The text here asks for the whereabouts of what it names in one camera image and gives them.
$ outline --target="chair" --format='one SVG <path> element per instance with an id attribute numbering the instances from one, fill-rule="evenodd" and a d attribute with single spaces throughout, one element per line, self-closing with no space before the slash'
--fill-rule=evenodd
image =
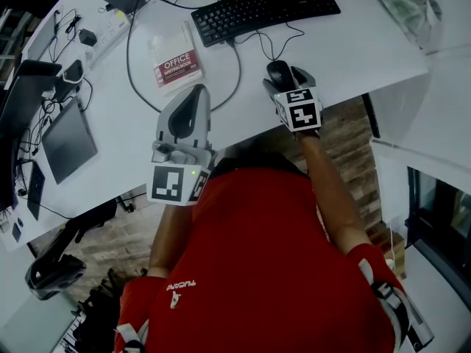
<path id="1" fill-rule="evenodd" d="M 65 224 L 65 228 L 60 230 L 26 272 L 26 283 L 38 299 L 50 299 L 83 276 L 86 269 L 83 261 L 71 255 L 63 255 L 63 252 L 74 237 L 75 242 L 79 243 L 89 229 L 102 227 L 115 214 L 116 201 L 113 199 Z"/>

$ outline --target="black mouse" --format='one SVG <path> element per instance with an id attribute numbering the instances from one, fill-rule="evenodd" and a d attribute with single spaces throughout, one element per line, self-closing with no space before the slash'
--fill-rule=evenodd
<path id="1" fill-rule="evenodd" d="M 293 75 L 286 62 L 275 60 L 266 66 L 266 71 L 280 93 L 296 89 Z"/>

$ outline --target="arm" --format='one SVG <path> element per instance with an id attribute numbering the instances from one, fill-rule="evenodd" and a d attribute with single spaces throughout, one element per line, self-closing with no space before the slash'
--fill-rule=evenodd
<path id="1" fill-rule="evenodd" d="M 351 193 L 318 138 L 298 133 L 317 204 L 331 241 L 342 254 L 369 243 Z"/>
<path id="2" fill-rule="evenodd" d="M 182 257 L 191 232 L 193 207 L 167 205 L 152 244 L 148 276 L 167 278 Z"/>

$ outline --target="power strip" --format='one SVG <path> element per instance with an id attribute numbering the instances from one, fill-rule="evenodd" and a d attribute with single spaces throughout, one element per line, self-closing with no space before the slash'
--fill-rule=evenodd
<path id="1" fill-rule="evenodd" d="M 120 10 L 113 10 L 104 15 L 109 16 L 105 25 L 95 32 L 96 43 L 93 47 L 88 47 L 85 52 L 87 67 L 93 68 L 96 62 L 109 54 L 114 45 L 130 28 L 127 16 Z"/>

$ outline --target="black keyboard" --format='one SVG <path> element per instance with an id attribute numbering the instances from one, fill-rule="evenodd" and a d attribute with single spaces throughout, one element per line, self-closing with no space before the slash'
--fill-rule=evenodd
<path id="1" fill-rule="evenodd" d="M 302 18 L 338 15 L 335 0 L 221 0 L 191 13 L 205 47 Z"/>
<path id="2" fill-rule="evenodd" d="M 29 178 L 28 209 L 36 218 L 36 221 L 39 217 L 39 203 L 41 203 L 41 196 L 43 195 L 44 180 L 43 172 L 38 164 L 33 161 L 31 177 Z"/>

